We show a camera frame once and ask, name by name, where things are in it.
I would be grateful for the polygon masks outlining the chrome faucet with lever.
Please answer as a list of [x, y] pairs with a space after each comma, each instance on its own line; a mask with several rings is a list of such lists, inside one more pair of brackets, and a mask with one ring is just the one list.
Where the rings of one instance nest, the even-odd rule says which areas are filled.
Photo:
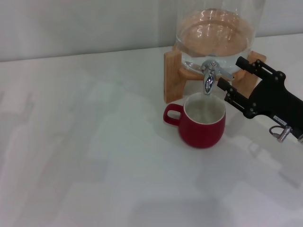
[[201, 65], [201, 72], [204, 75], [203, 93], [209, 95], [212, 92], [217, 76], [223, 76], [228, 80], [233, 80], [234, 76], [223, 69], [215, 60], [207, 60]]

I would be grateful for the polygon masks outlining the glass water dispenser jar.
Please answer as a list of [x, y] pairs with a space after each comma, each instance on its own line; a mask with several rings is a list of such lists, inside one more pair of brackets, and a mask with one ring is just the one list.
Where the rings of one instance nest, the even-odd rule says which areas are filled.
[[201, 72], [214, 60], [230, 74], [239, 70], [256, 36], [266, 0], [177, 0], [176, 48], [182, 64]]

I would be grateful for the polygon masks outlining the wooden dispenser stand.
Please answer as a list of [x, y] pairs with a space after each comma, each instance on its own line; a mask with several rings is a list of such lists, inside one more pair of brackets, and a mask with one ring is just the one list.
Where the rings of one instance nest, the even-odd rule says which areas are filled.
[[[164, 53], [164, 101], [171, 103], [183, 97], [188, 80], [203, 80], [204, 74], [187, 69], [181, 63], [181, 51], [176, 45]], [[244, 70], [233, 74], [232, 86], [248, 98], [257, 85], [258, 77]]]

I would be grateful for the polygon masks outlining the red ceramic cup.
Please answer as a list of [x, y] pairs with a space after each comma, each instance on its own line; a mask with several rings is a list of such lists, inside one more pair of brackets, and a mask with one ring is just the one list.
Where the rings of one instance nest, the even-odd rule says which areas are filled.
[[167, 105], [163, 120], [178, 128], [179, 135], [186, 144], [195, 148], [210, 148], [223, 135], [226, 107], [213, 94], [195, 93], [183, 105]]

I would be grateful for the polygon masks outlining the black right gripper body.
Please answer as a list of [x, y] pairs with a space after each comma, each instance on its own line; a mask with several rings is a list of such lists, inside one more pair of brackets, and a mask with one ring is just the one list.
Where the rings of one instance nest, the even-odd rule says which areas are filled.
[[292, 128], [297, 139], [303, 139], [303, 101], [291, 94], [284, 82], [259, 82], [249, 96], [248, 118], [264, 115]]

